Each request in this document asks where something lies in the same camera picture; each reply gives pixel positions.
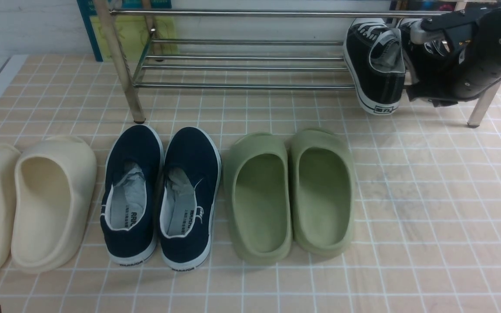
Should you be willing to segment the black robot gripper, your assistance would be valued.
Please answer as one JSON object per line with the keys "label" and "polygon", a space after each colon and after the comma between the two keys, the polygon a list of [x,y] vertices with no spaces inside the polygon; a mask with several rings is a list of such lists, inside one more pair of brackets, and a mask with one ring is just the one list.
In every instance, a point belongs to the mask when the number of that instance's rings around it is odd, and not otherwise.
{"label": "black robot gripper", "polygon": [[501,82],[501,7],[424,18],[410,28],[410,40],[414,44],[443,40],[454,53],[439,79],[449,98],[414,100],[429,101],[434,107],[452,106],[473,101]]}

